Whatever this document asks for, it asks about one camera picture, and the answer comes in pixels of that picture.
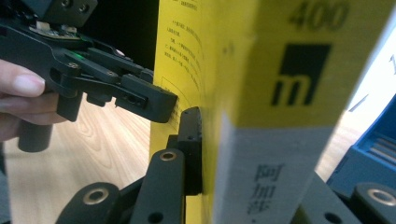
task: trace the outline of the black logo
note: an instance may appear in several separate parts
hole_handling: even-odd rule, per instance
[[[311,105],[331,45],[286,47],[272,105]]]

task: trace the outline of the finger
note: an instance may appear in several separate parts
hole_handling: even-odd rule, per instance
[[[66,121],[65,118],[59,116],[54,112],[43,114],[15,114],[14,116],[38,125],[49,125],[52,123],[60,123]]]
[[[56,111],[57,93],[47,93],[39,97],[25,98],[8,96],[0,99],[0,112],[9,114],[37,114]]]
[[[39,75],[22,66],[0,60],[0,92],[36,97],[44,89],[45,81]]]
[[[0,113],[0,142],[16,137],[20,120],[9,114]]]

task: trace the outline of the wooden surface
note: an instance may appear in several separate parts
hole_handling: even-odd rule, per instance
[[[318,164],[323,179],[371,122],[350,112],[342,115]],[[105,181],[123,188],[144,175],[149,122],[114,105],[101,108],[85,102],[77,122],[55,125],[46,151],[24,153],[16,143],[6,144],[13,223],[54,223],[86,185]]]

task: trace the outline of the printed number 400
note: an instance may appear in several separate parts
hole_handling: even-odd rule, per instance
[[[343,27],[348,12],[349,3],[347,1],[335,3],[303,1],[294,9],[289,17],[289,22],[294,24],[298,30],[327,29],[328,31],[337,31]]]

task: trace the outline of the blue container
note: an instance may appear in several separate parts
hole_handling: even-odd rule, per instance
[[[396,95],[350,147],[327,181],[342,198],[350,198],[355,186],[374,182],[396,189]]]

